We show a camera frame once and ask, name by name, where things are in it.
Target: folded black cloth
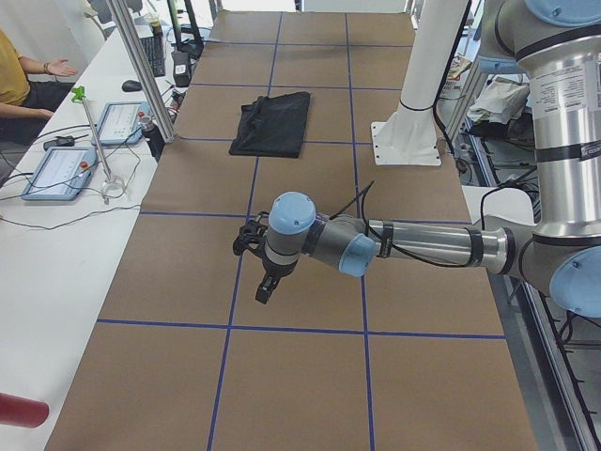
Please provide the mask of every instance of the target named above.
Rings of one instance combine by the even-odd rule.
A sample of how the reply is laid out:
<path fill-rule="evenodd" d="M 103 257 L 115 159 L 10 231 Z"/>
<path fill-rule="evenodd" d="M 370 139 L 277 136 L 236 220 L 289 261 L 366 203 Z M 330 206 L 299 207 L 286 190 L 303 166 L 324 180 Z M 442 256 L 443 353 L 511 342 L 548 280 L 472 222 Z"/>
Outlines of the folded black cloth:
<path fill-rule="evenodd" d="M 299 158 L 307 126 L 311 95 L 295 92 L 279 97 L 260 96 L 242 105 L 238 136 L 231 155 Z"/>

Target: black keyboard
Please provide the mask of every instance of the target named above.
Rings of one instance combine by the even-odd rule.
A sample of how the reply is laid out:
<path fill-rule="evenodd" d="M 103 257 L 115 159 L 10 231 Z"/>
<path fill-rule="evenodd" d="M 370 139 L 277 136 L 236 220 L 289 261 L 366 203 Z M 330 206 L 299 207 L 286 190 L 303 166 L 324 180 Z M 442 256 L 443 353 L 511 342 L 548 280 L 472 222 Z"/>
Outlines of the black keyboard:
<path fill-rule="evenodd" d="M 162 47 L 162 36 L 148 36 L 140 38 L 140 41 L 148 63 L 152 68 L 152 74 L 155 77 L 163 77 L 165 74 L 165 54 Z"/>

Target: red cylinder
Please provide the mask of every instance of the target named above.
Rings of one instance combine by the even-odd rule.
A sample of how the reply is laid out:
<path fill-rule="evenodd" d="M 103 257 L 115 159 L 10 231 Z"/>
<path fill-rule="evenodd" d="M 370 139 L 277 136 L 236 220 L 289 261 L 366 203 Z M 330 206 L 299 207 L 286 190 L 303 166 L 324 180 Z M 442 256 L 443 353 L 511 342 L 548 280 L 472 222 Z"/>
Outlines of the red cylinder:
<path fill-rule="evenodd" d="M 0 425 L 37 428 L 49 412 L 45 402 L 0 393 Z"/>

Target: office chair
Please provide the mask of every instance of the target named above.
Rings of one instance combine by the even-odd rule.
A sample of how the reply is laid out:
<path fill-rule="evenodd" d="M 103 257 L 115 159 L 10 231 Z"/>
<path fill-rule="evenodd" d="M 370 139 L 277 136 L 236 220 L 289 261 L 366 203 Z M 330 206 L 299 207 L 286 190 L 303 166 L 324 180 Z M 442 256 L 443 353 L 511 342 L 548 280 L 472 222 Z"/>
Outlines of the office chair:
<path fill-rule="evenodd" d="M 90 5 L 90 8 L 86 9 L 84 15 L 86 18 L 91 19 L 92 22 L 94 22 L 94 25 L 97 26 L 104 36 L 104 40 L 107 40 L 116 27 L 102 27 L 104 24 L 113 20 L 113 17 L 111 16 L 111 10 L 106 4 L 106 0 L 87 0 L 87 3 Z M 142 0 L 126 0 L 125 4 L 133 13 L 138 13 L 138 15 L 140 14 L 143 6 Z"/>

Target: computer mouse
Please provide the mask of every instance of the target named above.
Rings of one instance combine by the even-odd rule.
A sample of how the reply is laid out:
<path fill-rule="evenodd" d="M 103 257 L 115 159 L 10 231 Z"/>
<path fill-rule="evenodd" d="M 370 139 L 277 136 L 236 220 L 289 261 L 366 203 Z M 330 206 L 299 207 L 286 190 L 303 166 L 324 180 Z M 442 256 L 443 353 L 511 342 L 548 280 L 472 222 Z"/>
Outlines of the computer mouse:
<path fill-rule="evenodd" d="M 121 89 L 123 89 L 124 92 L 140 91 L 142 90 L 142 84 L 137 80 L 126 80 L 123 82 L 123 85 L 121 85 Z"/>

